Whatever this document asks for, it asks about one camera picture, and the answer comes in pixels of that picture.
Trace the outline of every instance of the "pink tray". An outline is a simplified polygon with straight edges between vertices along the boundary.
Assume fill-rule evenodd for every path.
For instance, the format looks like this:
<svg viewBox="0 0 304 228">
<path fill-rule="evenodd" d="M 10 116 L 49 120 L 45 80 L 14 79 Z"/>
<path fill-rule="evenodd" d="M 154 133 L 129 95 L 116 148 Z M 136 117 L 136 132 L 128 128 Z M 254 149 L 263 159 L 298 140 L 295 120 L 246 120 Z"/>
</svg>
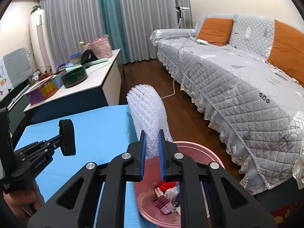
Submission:
<svg viewBox="0 0 304 228">
<path fill-rule="evenodd" d="M 176 141 L 174 143 L 181 153 L 192 157 L 193 160 L 198 163 L 209 164 L 215 161 L 224 167 L 219 157 L 202 145 L 186 141 Z M 164 215 L 153 205 L 153 200 L 156 198 L 154 188 L 158 187 L 161 181 L 159 157 L 157 156 L 146 160 L 143 180 L 139 183 L 134 183 L 138 211 L 145 219 L 153 224 L 167 228 L 180 228 L 180 215 L 176 212 Z"/>
</svg>

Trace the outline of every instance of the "bubble wrap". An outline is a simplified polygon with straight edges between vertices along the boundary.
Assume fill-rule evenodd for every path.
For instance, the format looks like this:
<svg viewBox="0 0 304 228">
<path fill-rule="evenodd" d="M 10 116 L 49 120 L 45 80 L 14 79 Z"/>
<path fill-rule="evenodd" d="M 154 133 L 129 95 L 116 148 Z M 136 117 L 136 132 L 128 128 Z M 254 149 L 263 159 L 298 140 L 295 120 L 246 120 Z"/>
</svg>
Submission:
<svg viewBox="0 0 304 228">
<path fill-rule="evenodd" d="M 304 140 L 302 141 L 301 151 L 293 167 L 293 178 L 297 180 L 299 189 L 304 188 Z"/>
<path fill-rule="evenodd" d="M 138 140 L 141 130 L 146 133 L 146 159 L 159 155 L 158 133 L 160 129 L 164 130 L 165 139 L 173 142 L 162 99 L 152 86 L 138 85 L 129 91 L 127 101 Z"/>
</svg>

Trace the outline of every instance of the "blue gripper pad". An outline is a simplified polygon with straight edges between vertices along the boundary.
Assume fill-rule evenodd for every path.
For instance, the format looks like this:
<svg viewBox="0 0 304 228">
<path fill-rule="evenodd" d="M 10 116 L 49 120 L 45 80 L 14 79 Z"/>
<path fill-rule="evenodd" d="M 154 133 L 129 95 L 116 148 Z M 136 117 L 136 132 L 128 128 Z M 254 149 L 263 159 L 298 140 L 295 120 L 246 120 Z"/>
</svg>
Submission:
<svg viewBox="0 0 304 228">
<path fill-rule="evenodd" d="M 139 166 L 139 176 L 140 179 L 143 179 L 143 175 L 145 172 L 145 162 L 146 162 L 146 134 L 143 136 L 141 155 L 140 155 L 140 166 Z"/>
<path fill-rule="evenodd" d="M 161 167 L 161 178 L 163 181 L 166 180 L 166 169 L 165 169 L 165 156 L 163 150 L 163 142 L 161 137 L 161 132 L 158 133 L 158 143 L 159 143 L 159 163 Z"/>
</svg>

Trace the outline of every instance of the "potted plant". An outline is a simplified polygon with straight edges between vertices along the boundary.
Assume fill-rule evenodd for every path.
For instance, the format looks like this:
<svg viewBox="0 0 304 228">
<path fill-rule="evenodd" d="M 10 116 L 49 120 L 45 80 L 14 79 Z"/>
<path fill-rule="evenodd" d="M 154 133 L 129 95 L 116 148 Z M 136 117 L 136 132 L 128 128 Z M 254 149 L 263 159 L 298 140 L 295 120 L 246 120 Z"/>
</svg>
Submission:
<svg viewBox="0 0 304 228">
<path fill-rule="evenodd" d="M 41 6 L 40 5 L 35 5 L 33 8 L 32 8 L 32 11 L 31 11 L 31 14 L 36 12 L 38 9 L 41 9 Z"/>
</svg>

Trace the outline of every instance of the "wall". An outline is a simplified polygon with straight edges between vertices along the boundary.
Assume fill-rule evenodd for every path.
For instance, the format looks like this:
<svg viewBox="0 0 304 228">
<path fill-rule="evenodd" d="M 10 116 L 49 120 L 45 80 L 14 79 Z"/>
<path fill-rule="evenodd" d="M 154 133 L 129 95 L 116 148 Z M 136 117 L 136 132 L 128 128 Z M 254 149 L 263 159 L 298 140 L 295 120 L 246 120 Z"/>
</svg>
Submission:
<svg viewBox="0 0 304 228">
<path fill-rule="evenodd" d="M 29 18 L 32 7 L 39 4 L 32 0 L 13 0 L 0 20 L 0 57 L 19 48 L 32 52 Z M 33 54 L 28 58 L 31 69 L 37 68 Z"/>
<path fill-rule="evenodd" d="M 304 29 L 304 21 L 291 0 L 190 0 L 193 28 L 209 13 L 248 13 L 268 16 Z"/>
</svg>

